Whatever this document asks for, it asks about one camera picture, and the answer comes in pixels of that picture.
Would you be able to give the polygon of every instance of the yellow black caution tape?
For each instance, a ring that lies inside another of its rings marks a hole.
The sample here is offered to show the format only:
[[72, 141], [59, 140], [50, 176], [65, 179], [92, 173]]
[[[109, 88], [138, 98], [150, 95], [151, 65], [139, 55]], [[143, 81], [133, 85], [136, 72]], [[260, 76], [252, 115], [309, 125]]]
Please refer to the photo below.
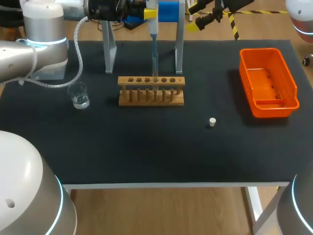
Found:
[[[207, 15], [212, 13], [211, 11], [199, 11], [194, 15]], [[288, 14], [288, 11], [236, 11], [234, 14]]]
[[235, 14], [288, 14], [288, 11], [236, 11]]
[[228, 13], [228, 18], [229, 18], [230, 26], [231, 26], [231, 28], [233, 30], [234, 38], [235, 38], [235, 40], [239, 40], [240, 37], [239, 37], [238, 29], [237, 29], [236, 24], [235, 24], [234, 14], [229, 12]]

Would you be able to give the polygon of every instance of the glowing blue ring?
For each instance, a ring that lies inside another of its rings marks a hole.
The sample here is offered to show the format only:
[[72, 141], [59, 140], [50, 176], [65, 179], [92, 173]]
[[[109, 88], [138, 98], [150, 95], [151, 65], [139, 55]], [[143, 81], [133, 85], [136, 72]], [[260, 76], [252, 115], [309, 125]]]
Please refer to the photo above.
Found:
[[57, 216], [55, 217], [55, 220], [53, 222], [53, 224], [51, 225], [50, 229], [48, 230], [48, 232], [46, 232], [45, 235], [49, 235], [51, 233], [51, 231], [53, 230], [53, 228], [55, 227], [56, 223], [58, 222], [58, 219], [60, 217], [60, 214], [61, 214], [61, 211], [62, 211], [62, 206], [63, 206], [63, 188], [62, 188], [62, 185], [58, 179], [58, 177], [55, 176], [55, 178], [57, 178], [58, 180], [58, 183], [59, 183], [59, 186], [60, 186], [60, 191], [61, 191], [61, 203], [60, 203], [60, 208], [59, 208], [59, 211], [57, 213]]
[[54, 42], [35, 42], [32, 40], [27, 39], [31, 44], [35, 44], [35, 45], [55, 45], [55, 44], [59, 44], [59, 43], [63, 43], [67, 40], [67, 38], [63, 38], [62, 40], [58, 40], [58, 41], [54, 41]]
[[313, 234], [313, 229], [310, 227], [310, 225], [303, 218], [303, 216], [302, 216], [302, 214], [301, 214], [301, 212], [300, 212], [300, 210], [299, 210], [299, 208], [297, 206], [297, 203], [295, 202], [295, 198], [294, 198], [294, 181], [295, 181], [296, 177], [297, 177], [297, 175], [293, 179], [292, 188], [291, 188], [293, 205], [294, 205], [295, 211], [297, 212], [297, 214], [300, 217], [301, 221], [304, 223], [305, 227], [307, 227], [307, 229]]
[[305, 35], [313, 35], [313, 33], [307, 33], [307, 32], [303, 32], [300, 29], [298, 29], [296, 26], [293, 26], [299, 33], [305, 34]]

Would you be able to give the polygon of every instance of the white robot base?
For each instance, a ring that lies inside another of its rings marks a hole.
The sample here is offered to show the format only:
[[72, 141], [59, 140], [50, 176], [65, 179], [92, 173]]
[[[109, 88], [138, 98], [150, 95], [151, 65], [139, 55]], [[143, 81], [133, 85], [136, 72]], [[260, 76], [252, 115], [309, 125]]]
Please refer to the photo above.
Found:
[[0, 131], [0, 235], [74, 235], [73, 202], [37, 149]]

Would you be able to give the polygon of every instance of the blue object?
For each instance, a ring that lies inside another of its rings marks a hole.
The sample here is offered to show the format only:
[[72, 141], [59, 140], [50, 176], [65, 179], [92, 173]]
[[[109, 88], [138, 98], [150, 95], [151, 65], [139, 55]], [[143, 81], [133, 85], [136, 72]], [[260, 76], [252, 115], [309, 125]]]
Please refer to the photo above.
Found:
[[[158, 2], [158, 21], [159, 22], [178, 22], [179, 20], [179, 1], [159, 1]], [[124, 22], [136, 23], [145, 22], [138, 17], [128, 16]]]

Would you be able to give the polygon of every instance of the black felt mat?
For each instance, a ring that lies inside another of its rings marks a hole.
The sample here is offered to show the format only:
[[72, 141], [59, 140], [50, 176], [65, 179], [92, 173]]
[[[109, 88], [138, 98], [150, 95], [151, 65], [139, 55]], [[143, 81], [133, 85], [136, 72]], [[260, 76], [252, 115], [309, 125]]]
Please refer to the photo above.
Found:
[[[81, 42], [90, 106], [66, 89], [17, 83], [0, 99], [0, 129], [29, 140], [63, 184], [290, 181], [313, 155], [313, 92], [289, 41], [185, 42], [184, 107], [118, 107], [119, 75], [151, 75], [151, 42], [119, 42], [105, 74], [102, 42]], [[239, 50], [276, 47], [298, 85], [289, 118], [252, 116]], [[175, 74], [173, 42], [159, 42], [159, 75]], [[67, 80], [78, 70], [69, 50]], [[208, 119], [217, 119], [207, 128]]]

